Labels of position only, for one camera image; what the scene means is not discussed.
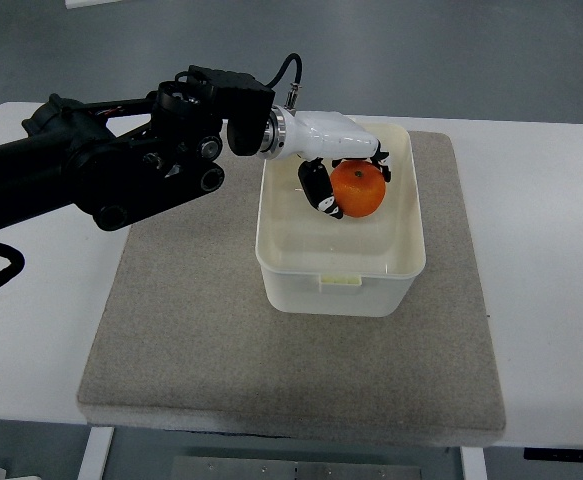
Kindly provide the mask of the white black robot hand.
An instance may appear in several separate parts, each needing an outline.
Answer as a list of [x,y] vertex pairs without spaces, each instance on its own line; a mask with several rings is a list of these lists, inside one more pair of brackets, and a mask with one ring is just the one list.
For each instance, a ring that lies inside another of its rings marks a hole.
[[258,151],[264,160],[302,159],[298,178],[309,204],[330,217],[344,216],[334,187],[323,165],[337,167],[344,161],[372,164],[385,182],[391,180],[389,153],[380,141],[352,119],[338,112],[298,111],[273,106]]

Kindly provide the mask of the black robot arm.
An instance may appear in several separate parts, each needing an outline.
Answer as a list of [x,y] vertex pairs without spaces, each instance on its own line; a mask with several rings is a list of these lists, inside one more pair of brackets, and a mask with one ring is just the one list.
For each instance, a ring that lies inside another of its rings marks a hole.
[[142,99],[51,95],[0,145],[0,229],[75,205],[114,231],[217,190],[224,147],[262,143],[275,94],[245,73],[190,66]]

